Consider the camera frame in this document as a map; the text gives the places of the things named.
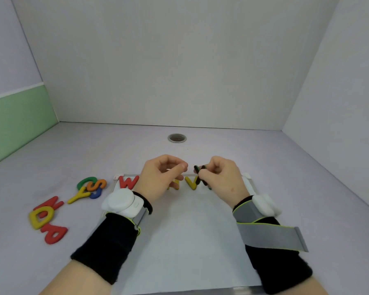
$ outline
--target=round metal drain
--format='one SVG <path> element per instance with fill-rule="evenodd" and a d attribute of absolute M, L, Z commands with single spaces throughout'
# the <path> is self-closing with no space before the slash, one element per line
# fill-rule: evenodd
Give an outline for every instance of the round metal drain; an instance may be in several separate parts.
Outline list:
<path fill-rule="evenodd" d="M 173 133 L 168 136 L 168 141 L 172 143 L 183 143 L 186 140 L 187 140 L 186 136 L 180 133 Z"/>

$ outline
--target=hand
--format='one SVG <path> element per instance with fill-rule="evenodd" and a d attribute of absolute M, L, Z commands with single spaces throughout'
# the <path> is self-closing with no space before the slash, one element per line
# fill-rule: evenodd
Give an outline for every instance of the hand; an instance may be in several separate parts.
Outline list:
<path fill-rule="evenodd" d="M 250 196 L 239 168 L 232 160 L 213 156 L 205 167 L 206 169 L 199 171 L 198 176 L 231 208 Z"/>
<path fill-rule="evenodd" d="M 178 184 L 172 180 L 182 181 L 181 174 L 187 171 L 187 167 L 187 162 L 167 154 L 148 160 L 133 191 L 140 193 L 152 203 L 162 196 L 168 186 L 178 188 Z"/>

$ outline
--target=white wall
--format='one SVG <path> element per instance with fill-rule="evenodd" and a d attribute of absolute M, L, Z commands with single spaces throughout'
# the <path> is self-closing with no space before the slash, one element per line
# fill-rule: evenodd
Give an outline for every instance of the white wall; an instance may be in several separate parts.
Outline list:
<path fill-rule="evenodd" d="M 337 0 L 14 0 L 61 121 L 281 130 Z"/>
<path fill-rule="evenodd" d="M 339 2 L 283 132 L 369 204 L 369 0 Z"/>
<path fill-rule="evenodd" d="M 11 0 L 0 0 L 0 94 L 41 81 Z"/>

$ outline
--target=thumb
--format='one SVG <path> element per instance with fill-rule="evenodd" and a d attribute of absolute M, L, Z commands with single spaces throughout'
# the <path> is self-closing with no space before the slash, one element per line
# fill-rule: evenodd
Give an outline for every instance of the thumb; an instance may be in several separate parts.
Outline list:
<path fill-rule="evenodd" d="M 181 173 L 186 171 L 187 165 L 185 163 L 180 163 L 176 166 L 174 166 L 172 169 L 170 169 L 168 172 L 164 173 L 164 176 L 169 180 L 170 182 L 178 177 Z"/>
<path fill-rule="evenodd" d="M 198 176 L 200 179 L 205 180 L 212 188 L 219 180 L 219 175 L 212 173 L 207 169 L 201 169 L 198 172 Z"/>

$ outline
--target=green wall stripe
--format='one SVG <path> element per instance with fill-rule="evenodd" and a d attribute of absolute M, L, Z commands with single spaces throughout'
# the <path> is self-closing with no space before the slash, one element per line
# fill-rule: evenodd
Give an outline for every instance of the green wall stripe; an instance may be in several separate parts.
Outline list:
<path fill-rule="evenodd" d="M 0 98 L 0 160 L 57 123 L 45 86 Z"/>

